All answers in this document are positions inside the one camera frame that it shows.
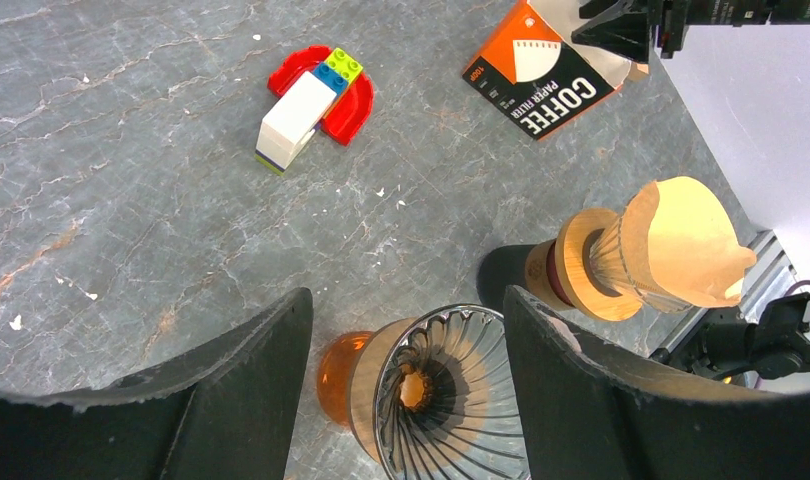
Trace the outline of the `orange filter box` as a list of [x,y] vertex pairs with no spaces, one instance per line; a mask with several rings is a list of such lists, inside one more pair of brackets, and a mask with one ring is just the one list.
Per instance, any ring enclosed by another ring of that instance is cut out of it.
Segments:
[[582,1],[517,1],[462,79],[534,140],[620,90],[649,67],[573,43]]

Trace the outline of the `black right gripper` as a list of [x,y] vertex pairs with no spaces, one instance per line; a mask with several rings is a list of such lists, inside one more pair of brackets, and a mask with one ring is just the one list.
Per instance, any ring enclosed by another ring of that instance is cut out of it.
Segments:
[[690,26],[810,25],[810,0],[593,0],[578,9],[576,45],[647,64],[652,27],[664,59],[682,50]]

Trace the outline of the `dark smoky glass dripper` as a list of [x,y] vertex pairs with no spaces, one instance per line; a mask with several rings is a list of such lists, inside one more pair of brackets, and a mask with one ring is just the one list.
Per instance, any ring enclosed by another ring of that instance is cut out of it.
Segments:
[[413,321],[381,367],[372,428],[390,479],[530,478],[502,314],[456,304]]

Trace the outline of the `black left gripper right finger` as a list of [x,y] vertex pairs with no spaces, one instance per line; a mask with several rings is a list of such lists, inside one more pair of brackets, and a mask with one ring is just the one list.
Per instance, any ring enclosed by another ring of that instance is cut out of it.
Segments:
[[810,392],[695,376],[504,296],[506,344],[535,479],[810,479]]

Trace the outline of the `clear ribbed glass dripper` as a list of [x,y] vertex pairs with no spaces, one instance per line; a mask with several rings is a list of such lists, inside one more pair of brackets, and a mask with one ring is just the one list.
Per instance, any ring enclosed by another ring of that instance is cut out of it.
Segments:
[[691,305],[668,293],[651,273],[648,232],[619,215],[593,243],[588,258],[594,277],[605,287],[663,313],[678,313]]

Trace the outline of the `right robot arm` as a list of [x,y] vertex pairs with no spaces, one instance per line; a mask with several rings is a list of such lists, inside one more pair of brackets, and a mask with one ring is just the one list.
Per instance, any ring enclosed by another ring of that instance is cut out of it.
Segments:
[[[810,25],[810,1],[587,1],[579,15],[574,43],[645,63],[653,48],[672,58],[693,25]],[[767,301],[755,322],[738,306],[689,315],[651,357],[712,380],[809,373],[810,293],[790,290]]]

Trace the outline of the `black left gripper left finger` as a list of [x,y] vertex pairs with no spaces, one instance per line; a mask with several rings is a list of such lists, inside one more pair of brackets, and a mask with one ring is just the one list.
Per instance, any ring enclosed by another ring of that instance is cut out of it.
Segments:
[[103,389],[0,390],[0,479],[279,479],[310,350],[300,287]]

